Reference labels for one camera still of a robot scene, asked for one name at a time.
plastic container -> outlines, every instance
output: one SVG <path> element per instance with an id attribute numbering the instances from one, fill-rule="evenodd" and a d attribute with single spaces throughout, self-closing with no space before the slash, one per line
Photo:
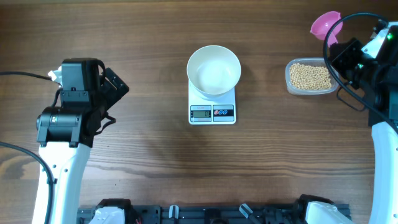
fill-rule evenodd
<path id="1" fill-rule="evenodd" d="M 321 66 L 321 67 L 326 67 L 325 61 L 323 58 L 298 58 L 294 59 L 291 62 L 289 62 L 286 66 L 285 69 L 285 77 L 286 77 L 286 85 L 287 85 L 287 91 L 289 93 L 294 94 L 294 95 L 320 95 L 320 94 L 327 94 L 331 93 L 337 90 L 338 88 L 338 83 L 336 80 L 329 75 L 330 78 L 330 83 L 331 83 L 331 88 L 325 89 L 325 90 L 301 90 L 293 86 L 292 82 L 290 81 L 290 67 L 295 64 L 295 63 L 300 63 L 302 65 L 311 65 L 311 66 Z"/>

white scale base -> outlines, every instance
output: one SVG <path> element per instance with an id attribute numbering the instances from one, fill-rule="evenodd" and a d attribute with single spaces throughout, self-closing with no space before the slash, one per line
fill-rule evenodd
<path id="1" fill-rule="evenodd" d="M 188 120 L 192 125 L 234 124 L 236 122 L 235 88 L 224 95 L 210 99 L 188 82 Z"/>

wooden tabletop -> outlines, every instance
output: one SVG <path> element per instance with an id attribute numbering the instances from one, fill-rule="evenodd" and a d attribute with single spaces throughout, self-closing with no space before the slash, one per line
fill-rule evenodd
<path id="1" fill-rule="evenodd" d="M 321 57 L 309 33 L 327 11 L 397 19 L 397 1 L 137 1 L 0 6 L 0 71 L 46 75 L 70 57 L 96 57 L 130 92 L 109 113 L 118 122 L 95 138 L 80 205 L 129 198 L 134 205 L 290 203 L 313 194 L 351 206 L 367 223 L 374 149 L 368 113 L 335 93 L 287 92 L 285 66 Z M 338 39 L 369 41 L 374 19 L 347 22 Z M 186 65 L 206 45 L 232 50 L 242 66 L 237 123 L 188 123 Z M 0 141 L 38 151 L 35 120 L 58 86 L 0 78 Z M 0 223 L 32 219 L 39 165 L 0 148 Z"/>

green light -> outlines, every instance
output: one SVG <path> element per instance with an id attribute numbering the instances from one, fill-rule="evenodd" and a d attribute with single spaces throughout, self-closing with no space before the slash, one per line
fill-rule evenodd
<path id="1" fill-rule="evenodd" d="M 388 40 L 391 40 L 392 38 L 393 38 L 392 34 L 389 33 L 389 34 L 387 35 L 387 39 L 388 39 Z"/>

white bowl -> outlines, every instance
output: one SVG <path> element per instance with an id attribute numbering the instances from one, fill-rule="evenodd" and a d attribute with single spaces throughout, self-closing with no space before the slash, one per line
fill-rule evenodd
<path id="1" fill-rule="evenodd" d="M 200 93 L 211 98 L 235 87 L 241 77 L 241 64 L 232 51 L 210 45 L 200 48 L 189 58 L 187 75 Z"/>
<path id="2" fill-rule="evenodd" d="M 326 90 L 301 90 L 301 89 L 294 87 L 292 84 L 292 81 L 290 80 L 290 68 L 295 63 L 300 63 L 301 65 L 311 65 L 314 67 L 326 67 L 325 61 L 323 58 L 298 58 L 298 59 L 294 59 L 291 62 L 289 62 L 285 69 L 286 85 L 287 85 L 287 91 L 289 93 L 294 94 L 294 95 L 319 95 L 319 94 L 332 93 L 337 90 L 338 83 L 331 75 L 329 76 L 331 88 L 326 89 Z M 337 74 L 337 77 L 338 77 L 339 76 L 338 72 L 335 69 L 333 69 L 333 70 L 335 71 L 335 73 Z"/>

